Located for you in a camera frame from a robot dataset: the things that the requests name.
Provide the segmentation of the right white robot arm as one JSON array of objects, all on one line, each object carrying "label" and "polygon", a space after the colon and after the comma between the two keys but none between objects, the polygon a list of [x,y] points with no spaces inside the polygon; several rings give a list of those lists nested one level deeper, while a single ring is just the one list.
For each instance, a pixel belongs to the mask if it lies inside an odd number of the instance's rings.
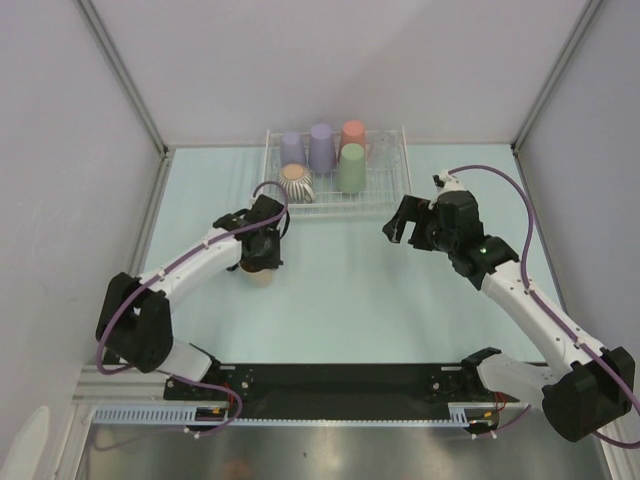
[{"label": "right white robot arm", "polygon": [[546,362],[536,367],[487,349],[461,376],[469,399],[484,401],[495,391],[515,397],[543,411],[571,442],[638,409],[633,357],[622,347],[606,348],[548,304],[523,273],[523,258],[503,239],[485,234],[470,192],[449,191],[434,201],[405,196],[382,231],[397,243],[409,222],[415,225],[409,244],[445,253],[459,275],[515,321]]}]

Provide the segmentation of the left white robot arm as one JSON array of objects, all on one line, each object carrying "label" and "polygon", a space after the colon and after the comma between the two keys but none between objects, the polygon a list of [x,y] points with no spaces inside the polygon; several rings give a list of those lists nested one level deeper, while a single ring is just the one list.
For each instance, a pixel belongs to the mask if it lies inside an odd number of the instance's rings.
[{"label": "left white robot arm", "polygon": [[169,263],[138,276],[121,272],[107,287],[96,328],[96,362],[109,351],[141,373],[154,371],[186,379],[197,398],[214,397],[220,374],[213,357],[180,341],[172,315],[191,293],[213,276],[239,266],[276,270],[288,206],[261,194],[249,208],[216,220],[204,236]]}]

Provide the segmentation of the salmon pink plastic cup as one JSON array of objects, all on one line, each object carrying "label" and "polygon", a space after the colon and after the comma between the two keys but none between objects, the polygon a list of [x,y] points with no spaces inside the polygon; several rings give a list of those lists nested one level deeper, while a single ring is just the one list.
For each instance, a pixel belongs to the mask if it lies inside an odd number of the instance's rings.
[{"label": "salmon pink plastic cup", "polygon": [[344,123],[341,130],[340,148],[348,144],[358,144],[366,148],[366,129],[360,120],[349,120]]}]

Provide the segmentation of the beige plastic cup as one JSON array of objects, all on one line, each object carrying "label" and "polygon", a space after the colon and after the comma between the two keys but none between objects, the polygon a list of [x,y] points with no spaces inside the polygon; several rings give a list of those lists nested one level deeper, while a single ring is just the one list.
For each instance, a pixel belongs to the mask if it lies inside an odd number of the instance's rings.
[{"label": "beige plastic cup", "polygon": [[270,269],[256,270],[241,265],[240,270],[246,282],[256,288],[266,288],[272,284],[274,279],[274,271]]}]

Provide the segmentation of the green plastic cup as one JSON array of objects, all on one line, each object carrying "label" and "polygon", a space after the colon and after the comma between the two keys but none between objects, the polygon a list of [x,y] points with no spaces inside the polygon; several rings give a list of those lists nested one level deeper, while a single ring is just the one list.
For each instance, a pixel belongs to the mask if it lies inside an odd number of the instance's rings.
[{"label": "green plastic cup", "polygon": [[360,144],[342,147],[338,164],[338,189],[345,194],[357,194],[366,187],[366,156]]}]

